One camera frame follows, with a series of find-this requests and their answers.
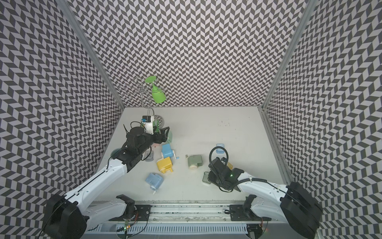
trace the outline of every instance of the small plastic box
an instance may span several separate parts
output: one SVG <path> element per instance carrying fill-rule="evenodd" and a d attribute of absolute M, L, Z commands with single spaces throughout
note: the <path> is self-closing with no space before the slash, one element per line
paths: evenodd
<path fill-rule="evenodd" d="M 210 172 L 204 172 L 204 175 L 203 175 L 203 183 L 205 184 L 211 184 L 211 182 L 208 180 L 208 175 L 209 175 Z"/>
<path fill-rule="evenodd" d="M 223 143 L 217 143 L 216 146 L 220 146 L 220 147 L 223 147 L 224 148 L 224 144 Z M 216 149 L 216 153 L 218 154 L 223 154 L 225 153 L 224 150 L 222 150 L 221 148 L 217 148 Z"/>
<path fill-rule="evenodd" d="M 153 161 L 154 160 L 154 151 L 146 151 L 146 152 L 144 152 L 143 158 L 145 159 L 146 162 Z"/>

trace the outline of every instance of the black cable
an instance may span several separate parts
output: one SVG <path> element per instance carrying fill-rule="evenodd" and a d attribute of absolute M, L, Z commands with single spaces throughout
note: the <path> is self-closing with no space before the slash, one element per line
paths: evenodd
<path fill-rule="evenodd" d="M 48 222 L 49 220 L 52 218 L 53 214 L 64 204 L 66 203 L 67 201 L 69 201 L 69 199 L 71 199 L 75 194 L 73 194 L 72 196 L 70 196 L 68 199 L 65 199 L 65 201 L 63 201 L 58 207 L 56 207 L 56 209 L 51 213 L 51 215 L 48 217 L 48 220 L 47 222 L 45 223 L 45 225 L 42 225 L 42 228 L 41 228 L 41 231 L 39 233 L 39 235 L 37 236 L 37 239 L 40 238 L 41 236 L 41 233 L 44 231 L 44 229 L 47 227 L 48 225 Z"/>
<path fill-rule="evenodd" d="M 145 160 L 150 156 L 150 154 L 151 154 L 151 146 L 150 146 L 150 152 L 149 152 L 149 154 L 146 156 L 146 158 L 141 159 L 141 160 L 142 160 L 142 161 L 145 161 Z"/>
<path fill-rule="evenodd" d="M 93 182 L 96 178 L 98 178 L 99 176 L 101 176 L 105 171 L 103 171 L 102 173 L 98 174 L 97 176 L 95 176 L 92 180 L 90 180 L 90 182 L 88 182 L 87 184 L 85 184 L 85 186 L 83 186 L 80 190 L 78 190 L 77 192 L 81 191 L 84 189 L 84 187 L 86 187 L 89 183 Z"/>
<path fill-rule="evenodd" d="M 140 231 L 140 232 L 138 232 L 137 234 L 134 234 L 134 235 L 132 235 L 131 237 L 128 237 L 128 238 L 132 238 L 133 236 L 136 236 L 136 235 L 138 235 L 139 233 L 141 233 L 141 232 L 143 232 L 145 229 L 146 229 L 146 227 L 147 227 L 147 224 L 149 223 L 149 218 L 148 217 L 146 217 L 146 215 L 145 214 L 143 214 L 143 216 L 146 218 L 146 226 L 144 226 L 144 228 Z"/>
<path fill-rule="evenodd" d="M 111 159 L 112 157 L 114 157 L 115 155 L 119 154 L 119 152 L 124 148 L 124 145 L 125 145 L 126 143 L 127 143 L 127 139 L 126 139 L 125 143 L 122 145 L 122 148 L 120 148 L 120 150 L 118 150 L 118 151 L 115 152 L 112 156 L 110 156 L 110 158 L 107 160 L 107 167 L 106 167 L 106 169 L 109 168 L 109 162 L 110 162 L 110 159 Z"/>
<path fill-rule="evenodd" d="M 212 153 L 214 152 L 214 150 L 216 150 L 216 149 L 218 149 L 218 148 L 222 149 L 222 150 L 225 152 L 225 155 L 227 156 L 227 161 L 225 161 L 225 165 L 224 165 L 224 166 L 227 166 L 227 164 L 228 164 L 228 152 L 227 152 L 227 150 L 226 150 L 225 148 L 223 148 L 223 147 L 221 147 L 221 146 L 216 146 L 216 147 L 214 147 L 214 148 L 210 151 L 210 156 L 209 156 L 210 164 L 212 165 L 212 161 L 211 161 Z"/>
<path fill-rule="evenodd" d="M 232 192 L 232 191 L 233 191 L 233 189 L 232 189 L 231 191 L 224 191 L 224 190 L 221 189 L 220 187 L 219 187 L 219 189 L 220 189 L 220 191 L 222 191 L 222 192 Z"/>
<path fill-rule="evenodd" d="M 223 186 L 223 182 L 222 182 L 222 180 L 220 179 L 220 177 L 219 177 L 219 174 L 217 173 L 217 169 L 216 169 L 216 167 L 212 164 L 212 160 L 211 160 L 211 157 L 212 157 L 212 153 L 214 152 L 214 150 L 215 149 L 218 149 L 218 148 L 220 148 L 220 149 L 222 149 L 222 150 L 224 150 L 224 152 L 225 152 L 225 154 L 226 154 L 226 156 L 227 156 L 227 161 L 225 162 L 225 166 L 227 166 L 227 164 L 228 164 L 228 152 L 227 152 L 227 150 L 225 150 L 225 148 L 223 148 L 223 147 L 221 147 L 221 146 L 216 146 L 216 147 L 214 147 L 212 150 L 211 150 L 211 152 L 210 152 L 210 155 L 209 155 L 209 157 L 208 157 L 208 160 L 210 161 L 210 164 L 211 164 L 211 170 L 213 171 L 213 173 L 216 175 L 216 177 L 217 177 L 217 179 L 219 180 L 219 189 L 220 189 L 220 191 L 222 191 L 222 192 L 226 192 L 226 191 L 223 191 L 220 187 L 221 186 Z"/>
<path fill-rule="evenodd" d="M 130 127 L 131 127 L 131 128 L 133 128 L 133 127 L 131 126 L 132 123 L 139 123 L 139 126 L 141 126 L 141 124 L 142 124 L 142 122 L 132 121 L 132 122 L 130 123 Z"/>
<path fill-rule="evenodd" d="M 125 124 L 123 124 L 123 127 L 124 127 L 124 129 L 125 129 L 126 134 L 127 134 L 128 131 L 127 131 L 126 127 L 125 127 Z"/>
<path fill-rule="evenodd" d="M 241 184 L 241 183 L 244 183 L 244 182 L 249 182 L 249 181 L 252 181 L 252 182 L 253 182 L 253 181 L 255 181 L 255 182 L 266 182 L 266 183 L 268 183 L 266 179 L 258 179 L 258 178 L 242 179 L 242 180 L 237 181 L 236 183 L 232 184 L 232 185 L 228 188 L 228 190 L 231 190 L 231 192 L 232 192 L 232 191 L 233 191 L 233 188 L 236 187 L 237 185 L 239 185 L 239 184 Z"/>
<path fill-rule="evenodd" d="M 94 231 L 94 230 L 96 230 L 97 228 L 98 228 L 98 225 L 97 225 L 95 228 L 90 229 L 90 230 L 88 230 L 88 231 Z"/>
<path fill-rule="evenodd" d="M 270 183 L 268 183 L 269 185 L 271 185 L 272 187 L 274 187 L 275 189 L 277 189 L 278 191 L 280 191 L 280 192 L 283 192 L 283 193 L 285 193 L 285 195 L 288 195 L 289 197 L 291 197 L 294 201 L 296 201 L 296 202 L 298 202 L 298 204 L 300 204 L 308 213 L 310 213 L 312 216 L 313 216 L 313 218 L 315 218 L 314 217 L 314 215 L 304 206 L 304 205 L 302 205 L 302 203 L 300 203 L 299 201 L 297 201 L 294 197 L 292 197 L 290 194 L 288 194 L 288 193 L 286 193 L 286 192 L 284 192 L 283 190 L 281 190 L 281 189 L 278 189 L 278 188 L 276 188 L 275 186 L 273 186 L 272 184 L 270 184 Z"/>

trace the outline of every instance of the white table surface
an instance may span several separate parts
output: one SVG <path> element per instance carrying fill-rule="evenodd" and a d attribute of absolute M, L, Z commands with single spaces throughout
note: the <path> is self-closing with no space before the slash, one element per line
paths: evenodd
<path fill-rule="evenodd" d="M 179 157 L 172 158 L 174 172 L 159 172 L 156 161 L 161 158 L 162 147 L 153 147 L 154 161 L 139 162 L 95 201 L 112 200 L 120 194 L 135 201 L 244 201 L 247 193 L 235 190 L 225 193 L 214 184 L 202 182 L 204 172 L 209 172 L 208 155 L 217 143 L 225 145 L 229 162 L 234 167 L 269 182 L 283 183 L 257 107 L 161 107 L 154 110 L 164 118 L 165 127 L 169 126 L 173 134 L 171 148 Z M 129 130 L 130 122 L 140 121 L 146 112 L 145 108 L 125 108 L 98 170 L 107 164 L 111 152 L 125 142 L 123 124 Z M 185 156 L 193 154 L 202 155 L 203 166 L 191 170 Z M 212 159 L 223 155 L 214 152 Z M 151 172 L 164 178 L 154 195 L 145 182 Z"/>

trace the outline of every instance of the blue pencil sharpener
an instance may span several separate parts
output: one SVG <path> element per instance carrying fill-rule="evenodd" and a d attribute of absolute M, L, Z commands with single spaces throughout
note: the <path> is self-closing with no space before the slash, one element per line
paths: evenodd
<path fill-rule="evenodd" d="M 163 183 L 163 178 L 159 174 L 150 173 L 145 181 L 150 185 L 150 188 L 154 191 L 154 194 Z"/>

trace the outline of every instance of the ventilation grille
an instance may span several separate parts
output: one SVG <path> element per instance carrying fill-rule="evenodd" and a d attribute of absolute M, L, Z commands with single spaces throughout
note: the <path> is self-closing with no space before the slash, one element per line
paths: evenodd
<path fill-rule="evenodd" d="M 129 233 L 138 233 L 144 228 L 143 225 L 134 225 L 129 228 Z M 186 234 L 246 234 L 246 224 L 148 224 L 141 234 L 166 234 L 166 235 L 186 235 Z"/>

